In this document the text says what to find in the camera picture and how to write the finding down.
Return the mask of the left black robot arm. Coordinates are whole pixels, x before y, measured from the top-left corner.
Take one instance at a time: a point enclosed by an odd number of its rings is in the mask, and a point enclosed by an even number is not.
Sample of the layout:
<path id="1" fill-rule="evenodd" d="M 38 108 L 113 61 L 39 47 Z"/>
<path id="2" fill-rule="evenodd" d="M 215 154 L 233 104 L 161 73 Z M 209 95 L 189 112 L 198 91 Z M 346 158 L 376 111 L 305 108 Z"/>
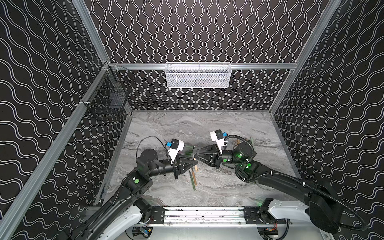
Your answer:
<path id="1" fill-rule="evenodd" d="M 57 240 L 100 240 L 105 230 L 111 226 L 123 211 L 132 205 L 143 206 L 142 195 L 153 185 L 151 177 L 189 171 L 198 161 L 193 157 L 177 154 L 173 162 L 169 159 L 159 160 L 154 149 L 146 149 L 136 158 L 137 166 L 122 180 L 113 196 L 99 208 L 89 219 L 71 232 L 62 231 Z"/>

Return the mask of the aluminium frame bar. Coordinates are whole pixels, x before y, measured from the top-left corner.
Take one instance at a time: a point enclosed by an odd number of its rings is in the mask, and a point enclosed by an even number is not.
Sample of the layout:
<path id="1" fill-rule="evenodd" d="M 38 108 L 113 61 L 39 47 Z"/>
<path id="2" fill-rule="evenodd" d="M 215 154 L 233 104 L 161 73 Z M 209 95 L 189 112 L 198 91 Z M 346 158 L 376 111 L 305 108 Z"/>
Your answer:
<path id="1" fill-rule="evenodd" d="M 232 70 L 295 70 L 296 63 L 166 63 L 166 64 L 110 64 L 111 67 L 122 70 L 160 70 L 165 71 L 168 67 L 179 69 L 191 69 L 192 67 L 230 67 Z"/>
<path id="2" fill-rule="evenodd" d="M 87 103 L 91 100 L 93 93 L 96 91 L 96 88 L 99 86 L 108 70 L 109 63 L 105 62 L 93 83 L 76 106 L 70 118 L 66 121 L 58 136 L 48 148 L 42 160 L 39 162 L 32 175 L 29 177 L 28 181 L 5 214 L 1 221 L 2 240 L 9 240 L 16 231 L 25 213 L 32 204 L 32 201 L 39 192 L 39 189 L 56 164 L 56 161 L 76 130 L 79 122 L 88 110 Z"/>

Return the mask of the dark green pen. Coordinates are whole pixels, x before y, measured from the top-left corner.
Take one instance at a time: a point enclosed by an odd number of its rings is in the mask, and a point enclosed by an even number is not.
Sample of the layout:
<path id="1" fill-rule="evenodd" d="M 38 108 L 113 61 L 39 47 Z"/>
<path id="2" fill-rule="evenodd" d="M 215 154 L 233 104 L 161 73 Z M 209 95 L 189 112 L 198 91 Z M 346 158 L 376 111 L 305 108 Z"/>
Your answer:
<path id="1" fill-rule="evenodd" d="M 190 174 L 190 179 L 191 179 L 191 183 L 192 183 L 193 190 L 195 191 L 195 190 L 196 190 L 196 183 L 195 183 L 195 177 L 194 177 L 194 174 L 193 174 L 192 171 L 189 171 L 189 174 Z"/>

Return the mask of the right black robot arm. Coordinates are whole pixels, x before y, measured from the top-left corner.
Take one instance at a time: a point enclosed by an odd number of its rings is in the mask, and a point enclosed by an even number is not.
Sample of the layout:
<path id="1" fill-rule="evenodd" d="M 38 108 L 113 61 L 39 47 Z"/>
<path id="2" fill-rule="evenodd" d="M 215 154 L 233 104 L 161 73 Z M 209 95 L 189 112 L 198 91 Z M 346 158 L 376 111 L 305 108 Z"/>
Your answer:
<path id="1" fill-rule="evenodd" d="M 279 203 L 266 199 L 260 207 L 263 222 L 279 219 L 309 220 L 319 229 L 335 234 L 340 228 L 351 231 L 365 231 L 368 224 L 355 210 L 342 202 L 332 186 L 324 181 L 306 181 L 255 161 L 256 151 L 250 142 L 242 142 L 233 150 L 209 145 L 193 149 L 193 157 L 211 167 L 219 169 L 221 164 L 234 164 L 236 176 L 244 183 L 258 183 L 283 192 L 304 206 L 296 209 L 277 210 Z"/>

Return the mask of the aluminium frame back bar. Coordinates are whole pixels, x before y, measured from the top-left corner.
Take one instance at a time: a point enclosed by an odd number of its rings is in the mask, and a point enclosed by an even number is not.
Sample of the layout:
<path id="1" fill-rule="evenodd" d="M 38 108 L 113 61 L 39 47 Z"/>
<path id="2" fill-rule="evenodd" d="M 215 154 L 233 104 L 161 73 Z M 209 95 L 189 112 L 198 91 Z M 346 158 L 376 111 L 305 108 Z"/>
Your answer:
<path id="1" fill-rule="evenodd" d="M 166 64 L 110 64 L 111 67 L 122 70 L 160 70 L 165 71 L 168 67 L 179 69 L 191 69 L 192 67 L 230 67 L 232 70 L 295 70 L 296 63 L 166 63 Z"/>

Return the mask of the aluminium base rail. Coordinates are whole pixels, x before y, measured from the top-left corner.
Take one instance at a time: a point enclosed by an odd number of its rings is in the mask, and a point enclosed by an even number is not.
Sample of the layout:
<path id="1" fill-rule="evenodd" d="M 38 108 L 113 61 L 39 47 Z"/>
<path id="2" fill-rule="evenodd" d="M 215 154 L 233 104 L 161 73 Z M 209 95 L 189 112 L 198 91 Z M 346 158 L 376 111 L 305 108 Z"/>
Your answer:
<path id="1" fill-rule="evenodd" d="M 262 220 L 258 207 L 153 207 L 150 218 L 141 222 L 140 210 L 132 206 L 113 221 L 112 226 L 131 227 L 272 227 L 287 220 L 295 227 L 314 224 L 305 213 L 307 206 L 296 201 L 272 201 L 268 207 L 274 219 Z"/>

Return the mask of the aluminium frame left bar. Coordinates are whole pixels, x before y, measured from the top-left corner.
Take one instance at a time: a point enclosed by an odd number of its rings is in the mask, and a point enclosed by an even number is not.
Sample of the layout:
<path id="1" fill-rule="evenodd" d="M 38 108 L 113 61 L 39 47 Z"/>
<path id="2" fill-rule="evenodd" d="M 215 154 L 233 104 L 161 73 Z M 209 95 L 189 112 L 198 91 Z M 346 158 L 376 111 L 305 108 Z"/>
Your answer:
<path id="1" fill-rule="evenodd" d="M 48 148 L 42 160 L 39 162 L 32 175 L 29 177 L 28 181 L 5 214 L 1 221 L 2 240 L 9 240 L 16 231 L 25 213 L 32 204 L 32 201 L 39 192 L 39 189 L 56 164 L 56 161 L 76 130 L 79 122 L 88 110 L 87 103 L 91 100 L 93 93 L 96 91 L 96 88 L 99 86 L 108 70 L 109 63 L 105 62 L 93 83 L 76 106 L 70 118 L 66 121 L 58 136 Z"/>

